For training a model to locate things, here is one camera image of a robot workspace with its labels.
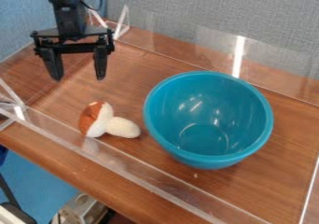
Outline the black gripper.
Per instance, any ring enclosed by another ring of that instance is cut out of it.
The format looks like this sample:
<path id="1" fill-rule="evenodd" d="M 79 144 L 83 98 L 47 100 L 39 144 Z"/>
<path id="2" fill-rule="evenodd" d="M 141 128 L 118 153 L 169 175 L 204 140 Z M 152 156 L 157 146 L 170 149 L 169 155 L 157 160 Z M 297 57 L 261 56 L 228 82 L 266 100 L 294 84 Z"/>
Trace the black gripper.
<path id="1" fill-rule="evenodd" d="M 59 81 L 63 76 L 61 53 L 93 52 L 95 79 L 102 80 L 106 56 L 114 50 L 113 31 L 86 24 L 86 9 L 82 0 L 47 0 L 53 7 L 55 27 L 33 31 L 34 54 L 41 56 L 49 76 Z M 66 45 L 85 37 L 98 37 L 94 43 Z"/>

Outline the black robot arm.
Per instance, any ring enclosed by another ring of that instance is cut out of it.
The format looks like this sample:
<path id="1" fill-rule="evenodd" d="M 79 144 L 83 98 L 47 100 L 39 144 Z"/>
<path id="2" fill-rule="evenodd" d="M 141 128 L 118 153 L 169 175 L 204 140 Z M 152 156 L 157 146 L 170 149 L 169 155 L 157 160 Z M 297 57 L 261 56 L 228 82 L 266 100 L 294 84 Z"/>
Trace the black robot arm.
<path id="1" fill-rule="evenodd" d="M 33 31 L 34 54 L 43 61 L 49 76 L 59 81 L 63 76 L 62 54 L 93 53 L 95 79 L 105 77 L 106 57 L 114 51 L 110 28 L 86 24 L 83 0 L 47 0 L 53 7 L 55 28 Z"/>

